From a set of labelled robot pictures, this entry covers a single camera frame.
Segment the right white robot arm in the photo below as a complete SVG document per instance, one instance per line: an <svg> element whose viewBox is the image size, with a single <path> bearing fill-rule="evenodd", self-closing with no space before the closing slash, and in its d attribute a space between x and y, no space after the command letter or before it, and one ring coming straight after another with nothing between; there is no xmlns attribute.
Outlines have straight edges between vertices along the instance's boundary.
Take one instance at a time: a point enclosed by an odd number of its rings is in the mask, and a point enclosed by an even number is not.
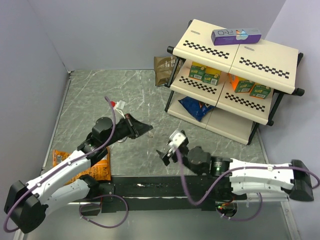
<svg viewBox="0 0 320 240"><path fill-rule="evenodd" d="M198 206L211 194L217 199L227 200L235 196L255 193L277 193L299 202L314 201L313 190L319 184L312 185L314 176L301 160L290 163L267 164L238 160L235 158L213 156L196 146L188 148L189 140L183 130L174 131L167 142L167 151L157 151L165 166L170 162L179 163L197 176L206 176L211 185L204 195L195 201L187 186L187 178L180 174L182 189L189 202Z"/></svg>

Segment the brass padlock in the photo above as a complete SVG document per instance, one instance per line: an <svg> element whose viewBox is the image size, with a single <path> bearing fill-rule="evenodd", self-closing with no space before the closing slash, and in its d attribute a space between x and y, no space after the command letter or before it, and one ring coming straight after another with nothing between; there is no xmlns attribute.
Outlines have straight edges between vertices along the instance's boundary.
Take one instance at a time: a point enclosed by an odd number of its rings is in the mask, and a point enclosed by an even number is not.
<svg viewBox="0 0 320 240"><path fill-rule="evenodd" d="M125 138L123 138L123 139L120 139L120 140L118 140L117 142L118 142L118 143L124 143L126 140L127 140L127 137L125 137Z"/></svg>

